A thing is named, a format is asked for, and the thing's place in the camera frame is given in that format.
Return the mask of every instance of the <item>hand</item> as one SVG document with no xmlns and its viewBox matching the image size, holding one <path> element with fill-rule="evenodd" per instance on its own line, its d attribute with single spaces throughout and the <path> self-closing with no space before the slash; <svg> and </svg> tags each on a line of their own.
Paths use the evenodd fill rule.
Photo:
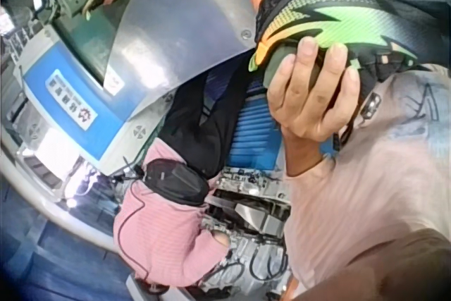
<svg viewBox="0 0 451 301">
<path fill-rule="evenodd" d="M 269 110 L 280 123 L 285 138 L 323 142 L 349 123 L 356 110 L 360 80 L 353 67 L 348 67 L 343 75 L 347 61 L 346 46 L 334 44 L 326 52 L 323 69 L 309 92 L 317 55 L 316 40 L 303 38 L 297 55 L 291 54 L 283 59 L 269 85 Z M 339 86 L 337 100 L 328 109 Z"/>
</svg>

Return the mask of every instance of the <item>machine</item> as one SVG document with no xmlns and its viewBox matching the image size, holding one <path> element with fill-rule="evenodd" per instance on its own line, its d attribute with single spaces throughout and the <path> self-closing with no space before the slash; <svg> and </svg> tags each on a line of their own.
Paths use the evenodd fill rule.
<svg viewBox="0 0 451 301">
<path fill-rule="evenodd" d="M 13 66 L 2 74 L 10 157 L 1 170 L 52 221 L 117 252 L 112 222 L 128 189 L 118 177 L 141 162 L 179 85 L 209 70 L 206 97 L 217 99 L 254 47 L 255 13 L 249 0 L 118 0 L 86 20 L 82 1 L 34 0 L 35 18 L 5 38 Z M 331 142 L 322 148 L 333 151 Z M 177 291 L 181 300 L 281 298 L 291 279 L 284 168 L 256 79 L 204 218 L 230 235 L 230 253 L 198 286 Z M 127 287 L 135 301 L 150 300 L 132 275 Z"/>
</svg>

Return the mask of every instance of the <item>metal panel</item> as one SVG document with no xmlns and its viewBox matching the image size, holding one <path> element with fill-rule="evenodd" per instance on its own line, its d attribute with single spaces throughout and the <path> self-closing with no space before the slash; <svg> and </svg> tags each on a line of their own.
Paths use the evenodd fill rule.
<svg viewBox="0 0 451 301">
<path fill-rule="evenodd" d="M 145 104 L 254 46 L 249 0 L 131 0 L 106 79 L 144 83 Z"/>
</svg>

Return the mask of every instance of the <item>pink shirt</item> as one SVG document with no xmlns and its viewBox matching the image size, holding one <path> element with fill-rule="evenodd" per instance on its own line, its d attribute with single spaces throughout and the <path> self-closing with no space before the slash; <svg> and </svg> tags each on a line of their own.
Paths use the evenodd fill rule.
<svg viewBox="0 0 451 301">
<path fill-rule="evenodd" d="M 285 240 L 306 288 L 413 231 L 451 238 L 450 87 L 446 74 L 421 71 L 379 84 L 376 114 L 355 121 L 339 155 L 286 179 Z"/>
<path fill-rule="evenodd" d="M 147 151 L 144 165 L 155 159 L 185 163 L 158 138 Z M 169 202 L 137 181 L 126 192 L 114 221 L 120 256 L 135 270 L 137 278 L 148 283 L 176 287 L 196 283 L 228 253 L 210 231 L 201 230 L 204 211 L 205 207 Z"/>
</svg>

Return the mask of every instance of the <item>blue panel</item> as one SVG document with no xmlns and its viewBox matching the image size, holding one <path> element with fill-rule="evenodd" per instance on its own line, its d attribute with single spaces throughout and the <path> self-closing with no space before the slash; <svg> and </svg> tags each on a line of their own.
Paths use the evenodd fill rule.
<svg viewBox="0 0 451 301">
<path fill-rule="evenodd" d="M 98 116 L 87 130 L 83 130 L 47 90 L 45 82 L 56 69 L 60 70 L 73 89 L 97 112 Z M 55 44 L 31 67 L 25 74 L 25 82 L 56 123 L 97 160 L 135 108 L 133 103 L 125 100 L 121 105 L 118 102 L 113 104 L 113 97 L 94 84 L 61 42 Z"/>
<path fill-rule="evenodd" d="M 241 110 L 227 165 L 273 170 L 281 141 L 266 99 L 250 100 Z"/>
</svg>

